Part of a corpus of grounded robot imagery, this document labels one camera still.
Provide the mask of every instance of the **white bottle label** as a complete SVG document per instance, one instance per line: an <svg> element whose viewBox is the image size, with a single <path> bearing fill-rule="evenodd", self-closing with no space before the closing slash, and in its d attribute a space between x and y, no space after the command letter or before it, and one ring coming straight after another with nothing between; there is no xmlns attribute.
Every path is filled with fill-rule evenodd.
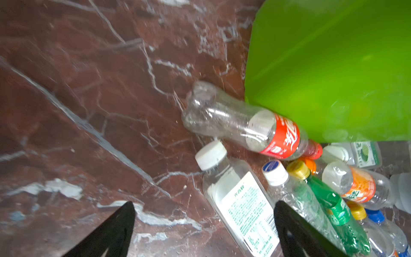
<svg viewBox="0 0 411 257"><path fill-rule="evenodd" d="M365 142L355 142L353 143L355 155L358 160L358 168L379 165L380 160L378 159L377 151L375 149L374 143L369 141Z"/></svg>
<svg viewBox="0 0 411 257"><path fill-rule="evenodd" d="M224 218L255 257L269 257L279 243L274 212L251 172L221 200Z"/></svg>

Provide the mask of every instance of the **orange bottle label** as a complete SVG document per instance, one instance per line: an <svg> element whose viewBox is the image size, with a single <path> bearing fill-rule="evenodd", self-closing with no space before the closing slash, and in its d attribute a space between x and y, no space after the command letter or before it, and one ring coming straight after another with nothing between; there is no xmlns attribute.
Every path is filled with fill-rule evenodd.
<svg viewBox="0 0 411 257"><path fill-rule="evenodd" d="M358 203L365 203L375 194L375 181L367 172L354 167L350 168L353 173L353 185L343 197Z"/></svg>

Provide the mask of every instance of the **plastic bottle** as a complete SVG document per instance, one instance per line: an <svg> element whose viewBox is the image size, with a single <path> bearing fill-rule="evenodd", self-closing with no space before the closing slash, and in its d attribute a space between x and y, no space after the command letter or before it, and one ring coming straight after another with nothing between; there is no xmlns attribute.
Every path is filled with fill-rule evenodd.
<svg viewBox="0 0 411 257"><path fill-rule="evenodd" d="M371 247L367 234L351 215L344 200L329 186L311 175L310 170L301 160L296 160L287 166L288 173L305 181L311 188L318 202L325 209L332 226L340 236L349 256L354 254L369 255Z"/></svg>
<svg viewBox="0 0 411 257"><path fill-rule="evenodd" d="M196 161L205 172L203 191L247 257L269 257L279 243L267 193L243 160L228 159L219 141L204 146Z"/></svg>
<svg viewBox="0 0 411 257"><path fill-rule="evenodd" d="M376 142L331 143L324 151L348 165L364 169L375 169L382 165L381 151Z"/></svg>
<svg viewBox="0 0 411 257"><path fill-rule="evenodd" d="M388 178L376 172L348 166L324 152L319 160L303 160L311 173L345 199L362 203L365 208L379 210L393 205L397 195Z"/></svg>
<svg viewBox="0 0 411 257"><path fill-rule="evenodd" d="M398 198L395 206L411 214L411 173L394 174L390 177Z"/></svg>
<svg viewBox="0 0 411 257"><path fill-rule="evenodd" d="M394 242L395 250L399 257L410 257L408 253L408 242L404 232L395 223L387 220L381 211L372 211L366 209L368 218L378 224L385 232L387 232Z"/></svg>
<svg viewBox="0 0 411 257"><path fill-rule="evenodd" d="M293 121L239 101L213 84L197 81L186 101L182 120L194 133L223 137L277 159L317 159L322 154L321 145L308 140Z"/></svg>
<svg viewBox="0 0 411 257"><path fill-rule="evenodd" d="M273 207L279 200L286 202L325 238L345 252L341 239L304 181L289 176L278 160L267 162L263 166L263 174L268 181L267 194Z"/></svg>
<svg viewBox="0 0 411 257"><path fill-rule="evenodd" d="M364 207L353 201L347 202L353 217L363 227L371 243L371 249L378 257L393 257L397 253L387 232L367 218Z"/></svg>

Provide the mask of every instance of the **barcode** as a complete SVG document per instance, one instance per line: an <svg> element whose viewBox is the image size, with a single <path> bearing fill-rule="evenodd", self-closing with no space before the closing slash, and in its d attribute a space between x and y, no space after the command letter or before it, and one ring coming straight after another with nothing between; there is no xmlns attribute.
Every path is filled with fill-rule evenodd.
<svg viewBox="0 0 411 257"><path fill-rule="evenodd" d="M270 226L271 230L274 231L274 234L278 237L277 228L275 227L274 213L272 213L267 219L267 224Z"/></svg>

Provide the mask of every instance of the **lime image on label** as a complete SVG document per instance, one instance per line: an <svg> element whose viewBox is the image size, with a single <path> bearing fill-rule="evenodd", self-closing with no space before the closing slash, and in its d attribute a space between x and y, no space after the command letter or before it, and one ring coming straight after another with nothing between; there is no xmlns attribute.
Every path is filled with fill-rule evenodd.
<svg viewBox="0 0 411 257"><path fill-rule="evenodd" d="M368 146L363 144L363 147L361 148L361 157L363 158L364 161L368 161L368 153L369 153Z"/></svg>

